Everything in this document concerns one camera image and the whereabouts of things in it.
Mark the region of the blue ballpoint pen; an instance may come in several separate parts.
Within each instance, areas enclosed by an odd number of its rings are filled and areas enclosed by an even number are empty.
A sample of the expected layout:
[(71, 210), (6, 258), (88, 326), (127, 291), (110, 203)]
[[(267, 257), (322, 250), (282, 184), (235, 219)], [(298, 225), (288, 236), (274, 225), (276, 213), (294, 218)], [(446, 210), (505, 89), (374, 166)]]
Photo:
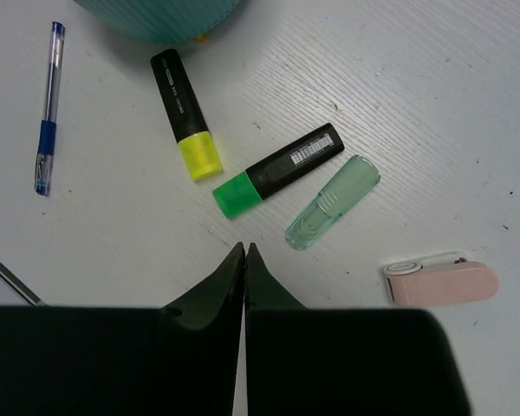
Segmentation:
[(51, 174), (55, 154), (57, 111), (62, 77), (65, 26), (52, 22), (49, 43), (49, 62), (46, 92), (40, 125), (39, 143), (36, 153), (34, 189), (40, 196), (47, 197), (51, 188)]

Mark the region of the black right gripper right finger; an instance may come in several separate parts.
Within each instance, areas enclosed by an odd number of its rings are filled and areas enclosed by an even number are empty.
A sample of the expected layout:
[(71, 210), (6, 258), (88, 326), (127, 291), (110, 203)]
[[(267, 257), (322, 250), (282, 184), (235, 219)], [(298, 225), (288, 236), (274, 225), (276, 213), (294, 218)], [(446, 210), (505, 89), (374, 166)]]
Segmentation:
[(270, 274), (254, 243), (244, 279), (248, 414), (278, 415), (292, 346), (283, 319), (305, 307)]

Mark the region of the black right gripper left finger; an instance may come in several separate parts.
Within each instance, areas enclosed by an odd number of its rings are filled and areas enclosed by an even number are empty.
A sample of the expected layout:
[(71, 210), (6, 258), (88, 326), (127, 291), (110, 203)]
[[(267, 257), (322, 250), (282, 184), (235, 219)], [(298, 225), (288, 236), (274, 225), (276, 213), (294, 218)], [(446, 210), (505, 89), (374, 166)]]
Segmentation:
[(231, 415), (244, 303), (244, 245), (161, 309), (161, 392), (170, 415)]

